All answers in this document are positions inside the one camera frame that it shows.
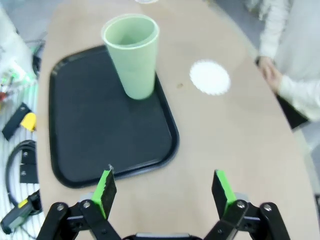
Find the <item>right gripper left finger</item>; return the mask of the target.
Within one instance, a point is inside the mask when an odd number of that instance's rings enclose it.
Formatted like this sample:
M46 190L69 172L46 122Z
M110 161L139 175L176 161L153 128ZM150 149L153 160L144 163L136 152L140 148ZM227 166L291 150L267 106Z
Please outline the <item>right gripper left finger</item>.
M51 205L37 236L38 240L75 240L89 231L96 240L120 240L108 221L117 193L113 169L104 170L90 199L73 206L64 202Z

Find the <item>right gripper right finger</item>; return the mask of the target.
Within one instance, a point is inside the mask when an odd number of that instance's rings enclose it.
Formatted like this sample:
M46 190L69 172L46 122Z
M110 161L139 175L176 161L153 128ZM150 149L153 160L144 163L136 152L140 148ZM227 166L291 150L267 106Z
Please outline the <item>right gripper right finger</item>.
M277 205L264 202L257 207L238 199L224 171L214 171L211 192L219 221L205 240L232 240L238 232L249 233L253 240L291 239Z

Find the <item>person's left hand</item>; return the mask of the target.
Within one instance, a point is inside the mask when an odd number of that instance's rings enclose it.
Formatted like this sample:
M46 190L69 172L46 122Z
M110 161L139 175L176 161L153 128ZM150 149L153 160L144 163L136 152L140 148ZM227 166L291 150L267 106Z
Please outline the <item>person's left hand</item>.
M262 74L270 89L278 94L284 75L274 67L264 68Z

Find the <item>person's right hand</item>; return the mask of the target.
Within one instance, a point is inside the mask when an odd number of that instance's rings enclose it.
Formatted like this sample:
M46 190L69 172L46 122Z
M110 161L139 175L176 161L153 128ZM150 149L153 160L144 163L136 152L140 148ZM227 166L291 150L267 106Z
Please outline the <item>person's right hand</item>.
M260 70L260 72L265 76L269 76L273 73L275 65L270 57L267 56L258 56L255 59L255 63Z

